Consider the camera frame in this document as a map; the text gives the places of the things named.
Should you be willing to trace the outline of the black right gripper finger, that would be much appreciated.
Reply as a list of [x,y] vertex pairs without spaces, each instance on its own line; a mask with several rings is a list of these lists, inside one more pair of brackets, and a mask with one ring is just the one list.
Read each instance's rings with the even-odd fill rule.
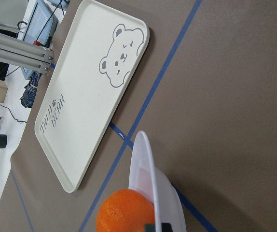
[[[155,224],[145,224],[144,226],[145,232],[156,232]],[[170,223],[162,223],[161,224],[161,232],[172,232],[172,226]]]

